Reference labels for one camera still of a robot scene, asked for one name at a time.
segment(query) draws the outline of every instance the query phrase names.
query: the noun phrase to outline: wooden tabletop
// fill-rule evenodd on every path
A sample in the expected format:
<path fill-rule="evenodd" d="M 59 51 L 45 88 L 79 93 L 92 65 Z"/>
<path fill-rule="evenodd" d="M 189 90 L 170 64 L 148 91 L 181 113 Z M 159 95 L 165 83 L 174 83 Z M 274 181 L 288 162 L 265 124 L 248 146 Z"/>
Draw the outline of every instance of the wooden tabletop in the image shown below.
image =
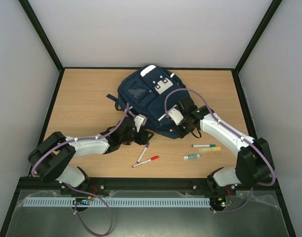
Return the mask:
<path fill-rule="evenodd" d="M 52 111 L 45 137 L 55 131 L 65 136 L 94 136 L 114 126 L 123 112 L 116 111 L 108 93 L 117 97 L 121 81 L 135 70 L 126 69 L 66 69 Z M 210 107 L 227 123 L 247 134 L 245 121 L 234 86 L 231 71 L 171 70 L 187 88 L 199 92 Z M 203 102 L 190 94 L 197 106 Z M 184 160 L 183 155 L 197 154 L 192 144 L 216 144 L 220 152 L 201 154 L 200 158 Z M 236 157 L 211 135 L 202 138 L 191 134 L 183 139 L 170 139 L 155 134 L 142 160 L 159 159 L 132 168 L 144 146 L 121 145 L 107 155 L 74 158 L 70 164 L 80 166 L 90 177 L 132 178 L 206 178 L 223 166 L 235 165 Z"/>

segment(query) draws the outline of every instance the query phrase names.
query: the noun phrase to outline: wire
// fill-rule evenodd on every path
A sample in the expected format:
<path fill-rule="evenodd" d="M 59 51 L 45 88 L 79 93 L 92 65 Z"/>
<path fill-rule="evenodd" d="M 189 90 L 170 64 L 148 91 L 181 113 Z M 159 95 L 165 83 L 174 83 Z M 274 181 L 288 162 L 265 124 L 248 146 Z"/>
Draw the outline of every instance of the wire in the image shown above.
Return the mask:
<path fill-rule="evenodd" d="M 111 131 L 109 131 L 109 132 L 106 133 L 105 135 L 100 136 L 100 137 L 97 137 L 97 136 L 93 136 L 93 137 L 80 137 L 80 138 L 77 139 L 77 141 L 97 140 L 97 139 L 102 139 L 102 138 L 104 138 L 104 137 L 107 137 L 107 136 L 111 135 L 111 134 L 112 134 L 112 133 L 113 133 L 113 132 L 121 125 L 121 123 L 123 122 L 123 120 L 124 120 L 125 117 L 126 117 L 126 114 L 127 114 L 128 110 L 129 110 L 129 103 L 127 103 L 127 105 L 126 105 L 126 109 L 125 109 L 125 111 L 124 111 L 124 114 L 123 114 L 121 120 L 118 122 L 118 124 L 115 126 L 114 129 L 112 129 Z M 58 144 L 57 146 L 55 146 L 54 148 L 50 149 L 50 150 L 49 150 L 47 153 L 45 153 L 45 154 L 44 154 L 44 155 L 36 162 L 36 164 L 33 166 L 32 172 L 31 172 L 32 175 L 35 175 L 35 170 L 36 170 L 36 168 L 38 167 L 38 165 L 39 165 L 39 164 L 40 164 L 40 163 L 41 163 L 48 155 L 50 155 L 53 151 L 59 149 L 60 147 L 66 145 L 66 144 L 68 144 L 68 143 L 70 143 L 70 142 L 75 142 L 75 141 L 76 141 L 75 139 L 68 140 L 68 141 L 65 141 L 65 142 L 63 142 L 63 143 L 60 143 L 60 144 Z M 85 228 L 85 230 L 86 230 L 87 232 L 89 232 L 91 235 L 97 236 L 97 237 L 103 237 L 103 236 L 109 235 L 109 233 L 110 233 L 111 230 L 112 230 L 112 226 L 113 226 L 113 214 L 112 214 L 112 210 L 111 210 L 111 208 L 108 206 L 108 204 L 107 204 L 101 197 L 99 197 L 99 196 L 97 196 L 97 195 L 95 195 L 95 194 L 92 194 L 92 193 L 89 193 L 89 192 L 85 192 L 85 191 L 81 191 L 81 190 L 77 190 L 77 189 L 75 189 L 74 187 L 72 187 L 72 186 L 69 185 L 69 184 L 66 184 L 66 185 L 67 185 L 67 187 L 69 187 L 71 190 L 73 190 L 73 191 L 75 191 L 75 192 L 78 192 L 78 193 L 81 193 L 81 194 L 87 194 L 87 195 L 96 197 L 96 198 L 98 198 L 99 200 L 101 200 L 101 201 L 105 204 L 105 206 L 107 207 L 108 211 L 110 212 L 110 216 L 111 216 L 111 225 L 110 225 L 109 229 L 107 230 L 107 232 L 106 232 L 105 234 L 102 234 L 102 235 L 101 235 L 101 234 L 97 234 L 97 233 L 95 233 L 95 232 L 92 232 L 92 231 L 85 225 L 85 223 L 83 222 L 83 220 L 81 219 L 80 215 L 78 214 L 78 212 L 77 212 L 77 210 L 76 210 L 76 207 L 77 207 L 77 205 L 79 204 L 79 202 L 75 204 L 74 210 L 76 211 L 75 213 L 76 213 L 76 215 L 78 216 L 79 220 L 81 221 L 81 223 L 82 223 L 83 227 Z M 96 189 L 95 186 L 94 186 L 94 188 L 93 188 L 94 193 L 96 193 L 96 192 L 97 192 L 97 189 Z"/>
<path fill-rule="evenodd" d="M 89 232 L 91 235 L 93 236 L 97 236 L 97 237 L 103 237 L 103 236 L 107 236 L 111 233 L 111 230 L 112 230 L 112 227 L 113 227 L 113 213 L 112 213 L 112 210 L 111 208 L 108 206 L 107 202 L 105 202 L 104 199 L 102 199 L 101 197 L 95 195 L 95 194 L 92 194 L 92 193 L 89 193 L 89 192 L 85 192 L 85 191 L 81 191 L 81 190 L 78 190 L 78 189 L 75 189 L 74 187 L 72 187 L 70 184 L 66 184 L 67 187 L 69 187 L 70 189 L 72 189 L 73 191 L 75 192 L 78 192 L 78 193 L 81 193 L 81 194 L 87 194 L 87 195 L 90 195 L 90 196 L 94 196 L 96 198 L 98 198 L 100 201 L 103 202 L 103 204 L 105 204 L 105 206 L 107 207 L 108 211 L 110 212 L 110 216 L 111 216 L 111 224 L 110 224 L 110 227 L 109 229 L 107 230 L 107 232 L 105 234 L 98 234 L 98 233 L 95 233 L 93 231 L 91 231 L 87 226 L 86 224 L 84 223 L 84 221 L 82 220 L 80 214 L 77 212 L 76 208 L 77 208 L 77 205 L 80 204 L 80 202 L 77 202 L 74 206 L 74 211 L 75 211 L 75 214 L 77 215 L 77 217 L 79 218 L 79 220 L 81 221 L 83 227 L 85 228 L 85 230 L 87 232 Z"/>
<path fill-rule="evenodd" d="M 93 189 L 93 194 L 96 194 L 97 193 L 97 189 L 94 185 L 91 185 L 89 188 Z"/>
<path fill-rule="evenodd" d="M 216 211 L 216 210 L 213 209 L 213 207 L 210 207 L 210 209 L 211 209 L 214 213 L 230 213 L 230 212 L 238 211 L 238 210 L 241 210 L 241 209 L 249 202 L 249 200 L 251 199 L 251 196 L 252 196 L 252 195 L 253 195 L 253 188 L 251 188 L 250 195 L 249 195 L 248 199 L 246 199 L 245 203 L 243 203 L 241 206 L 239 206 L 239 207 L 236 208 L 236 209 L 228 210 L 228 211 Z"/>
<path fill-rule="evenodd" d="M 177 91 L 181 91 L 181 90 L 187 90 L 187 91 L 190 91 L 190 92 L 193 92 L 195 93 L 196 95 L 198 95 L 201 100 L 204 102 L 204 104 L 206 105 L 209 113 L 211 114 L 212 118 L 218 122 L 218 119 L 216 118 L 216 116 L 214 115 L 214 113 L 212 112 L 211 108 L 209 107 L 207 101 L 204 99 L 204 97 L 202 97 L 198 92 L 194 91 L 194 90 L 191 90 L 191 89 L 187 89 L 187 88 L 179 88 L 179 89 L 176 89 L 176 90 L 173 90 L 171 91 L 166 97 L 165 97 L 165 101 L 164 101 L 164 111 L 166 113 L 167 116 L 169 116 L 169 113 L 167 111 L 167 107 L 166 107 L 166 103 L 167 103 L 167 99 L 170 97 L 170 95 L 172 95 L 173 93 L 177 92 Z M 224 124 L 223 122 L 219 122 L 219 124 L 224 127 L 226 130 L 228 130 L 229 132 L 231 132 L 232 134 L 234 134 L 235 136 L 237 136 L 238 138 L 241 138 L 241 135 L 238 134 L 236 131 L 234 131 L 232 128 L 228 127 L 226 124 Z M 250 141 L 248 141 L 247 139 L 243 138 L 243 141 L 246 142 L 248 145 L 250 145 L 258 154 L 259 156 L 262 158 L 262 160 L 265 162 L 265 164 L 268 166 L 269 170 L 270 170 L 270 173 L 272 175 L 272 180 L 270 183 L 262 183 L 262 182 L 259 182 L 260 185 L 263 185 L 263 186 L 272 186 L 274 183 L 275 183 L 275 179 L 276 179 L 276 176 L 275 176 L 275 172 L 273 170 L 273 168 L 271 167 L 270 163 L 268 162 L 268 160 L 266 159 L 266 157 L 262 154 L 262 152 L 256 147 L 254 146 Z"/>
<path fill-rule="evenodd" d="M 127 114 L 128 110 L 129 110 L 129 103 L 127 103 L 127 106 L 126 106 L 126 109 L 125 109 L 125 111 L 124 111 L 124 114 L 123 114 L 121 120 L 120 120 L 120 121 L 118 122 L 118 124 L 116 125 L 116 127 L 115 127 L 114 129 L 112 129 L 111 131 L 109 131 L 108 133 L 106 133 L 105 135 L 100 136 L 100 137 L 97 137 L 97 136 L 92 136 L 92 137 L 79 137 L 79 138 L 77 139 L 77 141 L 97 140 L 97 139 L 102 139 L 102 138 L 104 138 L 104 137 L 107 137 L 107 136 L 111 135 L 111 134 L 112 134 L 112 133 L 113 133 L 113 132 L 121 125 L 121 123 L 123 122 L 123 120 L 124 120 L 125 117 L 126 117 L 126 114 Z M 35 165 L 33 166 L 33 168 L 32 168 L 31 174 L 32 174 L 32 175 L 36 175 L 36 174 L 35 174 L 36 168 L 38 167 L 38 165 L 39 165 L 39 164 L 40 164 L 40 163 L 41 163 L 48 155 L 50 155 L 52 152 L 56 151 L 56 150 L 59 149 L 60 147 L 66 145 L 66 144 L 69 144 L 69 143 L 71 143 L 71 142 L 75 142 L 75 141 L 76 141 L 75 139 L 71 139 L 71 140 L 65 141 L 65 142 L 63 142 L 63 143 L 60 143 L 60 144 L 58 144 L 57 146 L 55 146 L 54 148 L 50 149 L 47 153 L 45 153 L 45 154 L 44 154 L 44 155 L 36 162 L 36 164 L 35 164 Z"/>

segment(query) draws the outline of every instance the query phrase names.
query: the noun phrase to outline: navy backpack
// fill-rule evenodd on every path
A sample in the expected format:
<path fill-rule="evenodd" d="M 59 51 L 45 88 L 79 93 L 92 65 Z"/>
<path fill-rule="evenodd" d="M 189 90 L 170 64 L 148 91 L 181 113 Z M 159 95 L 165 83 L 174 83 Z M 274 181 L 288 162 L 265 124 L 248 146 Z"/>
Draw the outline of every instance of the navy backpack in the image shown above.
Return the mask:
<path fill-rule="evenodd" d="M 118 98 L 110 94 L 107 97 L 115 101 L 117 110 L 124 111 L 129 103 L 134 115 L 146 116 L 148 120 L 145 129 L 176 139 L 178 136 L 171 130 L 175 124 L 166 118 L 164 100 L 171 91 L 179 88 L 185 88 L 185 85 L 174 73 L 155 65 L 147 65 L 122 81 L 117 90 Z M 167 109 L 170 110 L 185 96 L 189 96 L 188 91 L 173 93 L 167 100 Z"/>

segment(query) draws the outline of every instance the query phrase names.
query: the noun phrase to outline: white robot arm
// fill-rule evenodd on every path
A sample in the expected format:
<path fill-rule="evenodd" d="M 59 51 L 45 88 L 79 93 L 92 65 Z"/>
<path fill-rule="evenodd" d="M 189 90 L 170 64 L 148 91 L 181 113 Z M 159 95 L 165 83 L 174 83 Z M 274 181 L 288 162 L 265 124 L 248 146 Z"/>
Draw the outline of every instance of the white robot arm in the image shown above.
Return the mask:
<path fill-rule="evenodd" d="M 211 190 L 241 183 L 251 188 L 270 174 L 268 166 L 250 144 L 264 155 L 274 169 L 268 142 L 265 139 L 256 140 L 243 134 L 224 122 L 214 111 L 211 111 L 211 114 L 206 106 L 198 108 L 189 96 L 180 100 L 177 107 L 179 110 L 172 108 L 168 115 L 176 125 L 173 131 L 180 138 L 194 129 L 198 132 L 202 130 L 218 139 L 237 157 L 236 166 L 222 167 L 208 176 Z"/>
<path fill-rule="evenodd" d="M 110 133 L 113 128 L 110 127 L 88 138 L 66 137 L 61 132 L 54 132 L 30 153 L 28 160 L 36 166 L 38 176 L 45 183 L 57 180 L 72 187 L 84 185 L 87 188 L 89 178 L 80 167 L 68 165 L 71 159 L 89 154 L 108 154 L 118 150 L 121 144 L 130 145 L 131 142 L 147 144 L 154 134 L 143 128 L 146 121 L 143 115 L 134 119 L 125 117 L 114 132 Z"/>

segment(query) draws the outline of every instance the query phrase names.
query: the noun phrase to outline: backpack strap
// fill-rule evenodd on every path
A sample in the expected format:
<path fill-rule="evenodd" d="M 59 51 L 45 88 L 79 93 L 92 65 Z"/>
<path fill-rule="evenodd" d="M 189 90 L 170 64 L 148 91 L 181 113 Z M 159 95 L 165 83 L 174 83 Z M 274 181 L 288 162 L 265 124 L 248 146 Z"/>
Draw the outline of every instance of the backpack strap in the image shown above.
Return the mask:
<path fill-rule="evenodd" d="M 115 101 L 115 109 L 117 111 L 120 111 L 120 109 L 118 108 L 118 106 L 119 106 L 118 99 L 116 97 L 114 97 L 113 95 L 111 95 L 111 94 L 108 94 L 106 97 L 113 100 L 113 101 Z"/>

